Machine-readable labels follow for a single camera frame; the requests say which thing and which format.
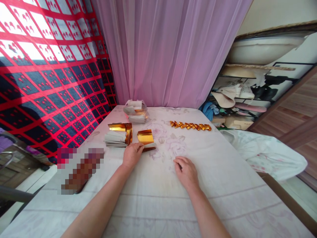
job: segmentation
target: plastic bag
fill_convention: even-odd
[[[128,100],[123,111],[129,122],[134,124],[144,124],[149,118],[148,108],[143,100]]]
[[[247,163],[258,172],[283,181],[301,173],[305,158],[275,137],[240,130],[221,130]]]

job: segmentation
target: person's left hand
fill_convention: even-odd
[[[128,145],[123,154],[122,165],[128,167],[129,169],[133,169],[138,163],[143,149],[144,145],[142,143],[134,143]]]

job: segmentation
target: cardboard box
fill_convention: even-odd
[[[250,117],[229,116],[226,117],[225,126],[230,129],[246,130],[253,124]]]
[[[211,123],[214,124],[215,127],[221,127],[223,123],[225,123],[226,119],[221,115],[214,115]]]

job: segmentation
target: hand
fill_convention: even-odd
[[[177,156],[173,161],[176,175],[186,191],[189,193],[191,190],[199,189],[198,173],[193,162],[182,156]]]
[[[134,143],[128,145],[123,154],[122,165],[128,167],[129,169],[133,169],[138,163],[143,149],[144,145],[142,143]]]

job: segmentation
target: wall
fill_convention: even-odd
[[[279,25],[299,23],[305,21],[317,20],[317,1],[316,0],[254,0],[238,34],[241,35],[251,31],[262,30]],[[317,33],[306,38],[304,43],[296,49],[278,59],[276,62],[300,62],[300,63],[316,63],[317,62]],[[301,78],[311,66],[279,64],[281,67],[293,67],[295,71],[271,70],[269,73],[273,76],[288,76],[290,78]],[[219,78],[215,86],[219,86],[224,82],[231,81],[229,78]],[[285,81],[280,85],[271,86],[279,91],[273,100],[277,100],[285,91],[291,87],[290,81]],[[269,102],[250,101],[245,103],[252,105],[269,107]]]

